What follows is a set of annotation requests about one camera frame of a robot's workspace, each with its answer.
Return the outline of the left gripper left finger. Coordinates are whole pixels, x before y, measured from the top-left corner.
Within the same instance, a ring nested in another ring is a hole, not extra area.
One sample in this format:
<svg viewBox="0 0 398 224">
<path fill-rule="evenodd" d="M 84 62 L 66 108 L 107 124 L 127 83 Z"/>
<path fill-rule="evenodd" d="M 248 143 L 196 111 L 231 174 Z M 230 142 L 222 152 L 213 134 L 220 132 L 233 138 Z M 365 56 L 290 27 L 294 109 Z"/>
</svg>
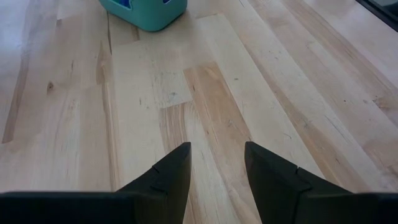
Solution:
<svg viewBox="0 0 398 224">
<path fill-rule="evenodd" d="M 115 192 L 6 192 L 1 223 L 182 223 L 190 189 L 190 142 Z"/>
</svg>

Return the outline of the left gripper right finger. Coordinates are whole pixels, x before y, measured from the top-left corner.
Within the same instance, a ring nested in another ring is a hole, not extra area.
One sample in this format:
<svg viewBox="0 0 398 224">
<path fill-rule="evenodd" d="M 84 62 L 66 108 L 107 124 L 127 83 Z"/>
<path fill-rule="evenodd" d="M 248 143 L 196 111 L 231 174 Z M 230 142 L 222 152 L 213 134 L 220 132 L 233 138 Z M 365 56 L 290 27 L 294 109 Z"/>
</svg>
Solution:
<svg viewBox="0 0 398 224">
<path fill-rule="evenodd" d="M 263 223 L 397 223 L 396 193 L 352 193 L 252 141 L 244 159 Z"/>
</svg>

